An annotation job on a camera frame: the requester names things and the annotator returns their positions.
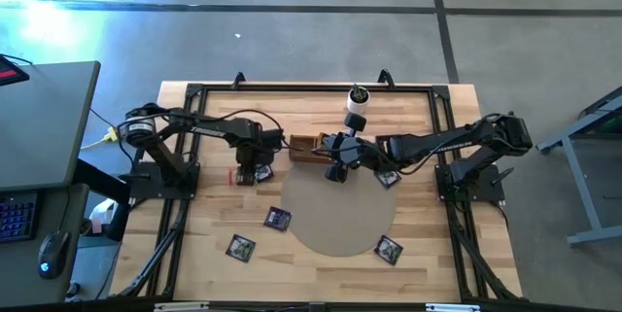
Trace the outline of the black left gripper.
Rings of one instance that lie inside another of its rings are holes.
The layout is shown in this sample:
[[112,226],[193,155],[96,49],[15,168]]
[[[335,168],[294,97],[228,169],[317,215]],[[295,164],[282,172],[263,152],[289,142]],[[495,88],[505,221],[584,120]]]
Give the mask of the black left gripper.
[[237,186],[252,186],[255,183],[255,171],[244,168],[255,168],[273,162],[273,151],[283,148],[283,130],[269,129],[264,131],[264,147],[243,145],[237,148],[237,162],[242,168],[236,171]]

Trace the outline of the silver metal bracket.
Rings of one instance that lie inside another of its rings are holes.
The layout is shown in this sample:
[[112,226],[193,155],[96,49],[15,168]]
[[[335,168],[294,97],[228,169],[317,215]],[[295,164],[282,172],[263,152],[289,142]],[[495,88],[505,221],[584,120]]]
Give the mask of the silver metal bracket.
[[201,312],[209,310],[208,302],[201,301],[175,301],[157,303],[153,312]]
[[427,303],[426,312],[481,312],[479,305],[453,303]]

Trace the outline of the grey metal cart frame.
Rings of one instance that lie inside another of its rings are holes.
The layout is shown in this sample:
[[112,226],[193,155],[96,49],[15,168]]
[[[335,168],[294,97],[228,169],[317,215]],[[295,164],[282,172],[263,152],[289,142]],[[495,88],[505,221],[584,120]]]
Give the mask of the grey metal cart frame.
[[622,200],[622,86],[581,110],[576,121],[536,145],[542,155],[564,151],[590,228],[567,237],[571,246],[622,239],[622,223],[605,225],[598,208]]

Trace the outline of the grey desk top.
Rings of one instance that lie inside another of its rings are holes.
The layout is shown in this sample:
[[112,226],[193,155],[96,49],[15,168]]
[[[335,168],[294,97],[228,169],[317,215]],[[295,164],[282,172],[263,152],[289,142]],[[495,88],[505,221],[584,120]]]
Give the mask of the grey desk top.
[[0,87],[0,192],[71,182],[100,73],[98,61],[21,65]]

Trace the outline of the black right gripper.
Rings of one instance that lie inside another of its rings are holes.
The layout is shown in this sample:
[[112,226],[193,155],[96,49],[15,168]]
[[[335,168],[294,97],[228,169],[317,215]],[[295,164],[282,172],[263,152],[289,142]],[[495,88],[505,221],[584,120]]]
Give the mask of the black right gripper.
[[[366,118],[350,112],[346,115],[344,124],[348,128],[347,134],[343,132],[329,134],[328,149],[323,152],[337,152],[337,162],[353,169],[358,167],[380,169],[379,148],[374,143],[356,136],[358,132],[364,131]],[[326,171],[325,177],[332,182],[344,183],[347,180],[347,169],[335,164]]]

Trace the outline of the dark keyboard desk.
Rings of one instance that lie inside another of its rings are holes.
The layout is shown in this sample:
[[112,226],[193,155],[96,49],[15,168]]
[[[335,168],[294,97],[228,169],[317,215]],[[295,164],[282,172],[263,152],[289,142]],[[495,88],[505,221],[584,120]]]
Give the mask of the dark keyboard desk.
[[[0,307],[62,302],[68,291],[84,219],[88,186],[37,190],[38,218],[31,240],[0,244]],[[71,234],[67,261],[62,273],[46,280],[38,273],[38,254],[50,233]]]

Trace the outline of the black device red stripe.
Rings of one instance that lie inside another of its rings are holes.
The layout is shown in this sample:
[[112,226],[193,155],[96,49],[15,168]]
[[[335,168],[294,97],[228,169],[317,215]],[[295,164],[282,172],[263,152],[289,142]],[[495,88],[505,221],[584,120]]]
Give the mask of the black device red stripe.
[[0,87],[26,82],[30,76],[3,54],[0,54]]

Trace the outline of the brown wooden tea box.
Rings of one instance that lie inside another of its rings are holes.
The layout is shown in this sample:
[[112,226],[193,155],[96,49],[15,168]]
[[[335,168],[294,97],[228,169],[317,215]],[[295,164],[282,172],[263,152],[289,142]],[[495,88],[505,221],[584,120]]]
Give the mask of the brown wooden tea box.
[[295,162],[309,162],[320,164],[333,164],[338,160],[337,152],[323,152],[326,148],[323,139],[328,137],[325,133],[318,135],[290,135],[289,158]]

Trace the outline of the white pink object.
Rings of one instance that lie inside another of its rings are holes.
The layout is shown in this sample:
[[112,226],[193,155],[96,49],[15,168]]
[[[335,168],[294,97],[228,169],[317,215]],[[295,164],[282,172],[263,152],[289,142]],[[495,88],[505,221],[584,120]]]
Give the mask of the white pink object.
[[91,211],[88,219],[91,223],[91,232],[93,234],[102,234],[104,225],[109,225],[118,208],[118,203],[112,199],[106,199],[96,205]]

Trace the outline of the round grey table mat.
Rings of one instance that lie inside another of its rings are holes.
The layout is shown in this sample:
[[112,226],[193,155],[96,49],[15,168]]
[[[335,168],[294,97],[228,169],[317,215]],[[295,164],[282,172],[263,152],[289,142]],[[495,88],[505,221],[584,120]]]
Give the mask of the round grey table mat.
[[289,231],[312,251],[351,257],[376,246],[397,212],[397,189],[383,188],[368,169],[348,173],[343,183],[325,177],[328,168],[295,163],[281,189],[281,208],[292,215]]

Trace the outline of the black computer mouse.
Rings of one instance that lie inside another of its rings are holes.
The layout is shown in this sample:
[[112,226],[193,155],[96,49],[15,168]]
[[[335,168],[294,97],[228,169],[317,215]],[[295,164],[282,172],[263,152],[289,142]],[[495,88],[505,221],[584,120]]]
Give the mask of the black computer mouse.
[[41,278],[50,280],[58,277],[64,270],[71,234],[57,230],[42,241],[38,254],[38,273]]

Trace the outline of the black aluminium table frame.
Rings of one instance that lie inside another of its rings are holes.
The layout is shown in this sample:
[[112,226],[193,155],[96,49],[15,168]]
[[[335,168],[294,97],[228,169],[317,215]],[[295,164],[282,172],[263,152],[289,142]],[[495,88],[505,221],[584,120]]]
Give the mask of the black aluminium table frame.
[[[351,84],[252,83],[239,90],[208,88],[205,113],[221,116],[239,109],[264,111],[290,134],[317,135],[342,129],[346,88]],[[385,133],[428,134],[449,123],[464,125],[480,117],[473,85],[447,85],[453,122],[431,84],[425,92],[377,90],[366,111],[365,138]],[[440,115],[432,121],[429,95]],[[201,179],[190,204],[182,239],[173,297],[178,300],[313,301],[313,302],[456,302],[459,285],[444,204],[436,195],[429,160],[397,187],[397,213],[387,235],[403,246],[396,266],[373,250],[352,257],[329,257],[313,252],[294,235],[262,223],[270,206],[280,207],[281,186],[290,170],[289,156],[276,156],[275,178],[255,187],[230,187],[228,170],[235,168],[234,152],[222,140],[201,138]],[[156,245],[163,201],[148,199],[130,214],[121,253],[111,283],[120,293],[142,270]],[[508,287],[522,295],[508,232],[500,211],[487,203],[472,205],[479,247],[486,261]],[[248,263],[225,250],[234,234],[257,243]]]

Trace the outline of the black backlit keyboard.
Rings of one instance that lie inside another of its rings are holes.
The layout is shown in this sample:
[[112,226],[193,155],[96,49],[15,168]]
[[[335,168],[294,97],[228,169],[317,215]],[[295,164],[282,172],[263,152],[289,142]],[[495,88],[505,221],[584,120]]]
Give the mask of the black backlit keyboard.
[[31,240],[35,236],[39,193],[0,193],[0,244]]

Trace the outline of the white pot green plant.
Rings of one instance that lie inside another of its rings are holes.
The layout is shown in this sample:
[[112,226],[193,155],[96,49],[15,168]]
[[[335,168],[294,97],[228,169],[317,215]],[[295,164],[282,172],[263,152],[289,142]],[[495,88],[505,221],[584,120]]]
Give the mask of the white pot green plant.
[[353,84],[347,95],[346,106],[350,113],[363,115],[369,100],[369,91],[365,87]]

